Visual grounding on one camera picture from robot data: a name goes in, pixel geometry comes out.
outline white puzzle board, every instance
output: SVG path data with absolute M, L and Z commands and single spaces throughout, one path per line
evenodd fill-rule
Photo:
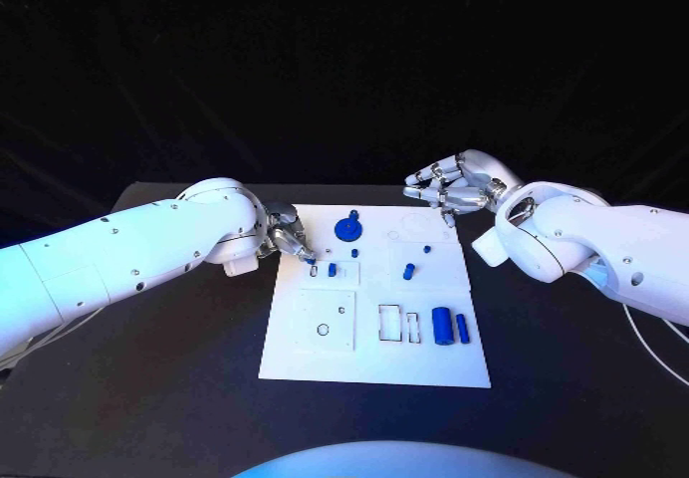
M 438 211 L 295 207 L 318 258 L 317 275 L 311 277 L 308 264 L 282 254 L 258 377 L 490 388 L 462 246 Z M 359 211 L 363 234 L 347 243 L 334 236 L 334 224 L 351 209 Z M 356 259 L 351 249 L 359 250 Z M 327 276 L 330 263 L 337 264 L 334 277 Z M 416 265 L 411 281 L 402 278 L 408 263 Z M 399 306 L 400 342 L 379 339 L 379 305 Z M 449 346 L 435 344 L 435 307 L 447 307 L 452 314 Z M 418 314 L 419 344 L 409 342 L 408 313 Z M 460 343 L 455 314 L 467 318 L 467 345 Z M 383 315 L 390 321 L 389 309 Z M 386 324 L 396 335 L 396 324 Z

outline table surface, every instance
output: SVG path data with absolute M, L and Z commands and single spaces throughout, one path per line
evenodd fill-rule
M 122 210 L 184 184 L 135 183 Z M 421 205 L 396 186 L 249 185 L 261 200 Z M 258 379 L 278 256 L 229 279 L 202 264 L 111 305 L 23 359 L 0 390 L 0 473 L 229 476 L 278 456 L 360 440 L 471 446 L 576 476 L 689 476 L 689 388 L 641 345 L 618 304 L 470 247 L 487 211 L 458 218 L 493 388 Z M 689 375 L 686 344 L 633 311 Z

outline cable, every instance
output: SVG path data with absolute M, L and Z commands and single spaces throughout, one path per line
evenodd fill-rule
M 39 348 L 44 347 L 47 344 L 50 344 L 56 339 L 60 339 L 66 334 L 73 332 L 98 314 L 98 312 L 104 309 L 98 309 L 96 312 L 91 314 L 88 318 L 85 318 L 70 329 L 67 329 L 62 334 L 60 332 L 72 325 L 72 323 L 62 324 L 62 326 L 57 326 L 52 331 L 50 334 L 36 343 L 36 345 L 30 346 L 23 352 L 18 352 L 10 357 L 6 357 L 0 361 L 0 370 L 14 361 L 20 360 L 27 356 L 30 353 L 33 353 Z
M 674 378 L 677 378 L 677 380 L 679 380 L 686 386 L 689 386 L 689 380 L 686 380 L 686 379 L 682 377 L 682 375 L 667 366 L 667 363 L 664 363 L 664 361 L 663 361 L 663 360 L 660 359 L 660 357 L 656 355 L 656 352 L 653 351 L 653 349 L 650 348 L 648 344 L 647 344 L 646 341 L 643 340 L 641 334 L 638 333 L 638 329 L 635 328 L 634 320 L 631 319 L 631 314 L 628 313 L 627 305 L 622 304 L 621 307 L 622 307 L 622 309 L 624 309 L 624 313 L 627 314 L 628 323 L 631 324 L 631 329 L 633 329 L 634 332 L 635 332 L 635 337 L 638 337 L 638 340 L 641 341 L 643 346 L 644 346 L 646 349 L 648 350 L 650 355 L 651 355 L 653 358 L 657 360 L 657 362 L 663 365 L 663 368 L 674 375 Z
M 674 324 L 670 321 L 666 321 L 663 319 L 663 322 L 667 324 L 667 327 L 674 331 L 674 334 L 679 336 L 679 338 L 689 344 L 689 337 L 686 337 L 679 329 L 674 327 Z

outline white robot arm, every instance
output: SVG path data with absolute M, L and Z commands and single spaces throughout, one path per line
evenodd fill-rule
M 428 187 L 416 184 L 431 180 Z M 473 149 L 406 178 L 405 195 L 454 214 L 481 208 L 496 226 L 473 247 L 490 266 L 511 259 L 535 279 L 579 274 L 599 292 L 689 326 L 689 215 L 648 206 L 611 207 L 591 192 L 550 182 L 523 185 L 513 172 Z
M 277 250 L 314 259 L 297 211 L 289 204 L 261 204 L 226 178 L 0 249 L 0 356 L 202 261 L 236 276 Z

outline circular hole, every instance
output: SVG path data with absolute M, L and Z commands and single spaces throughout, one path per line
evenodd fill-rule
M 643 282 L 643 272 L 634 272 L 631 274 L 631 285 L 637 286 Z

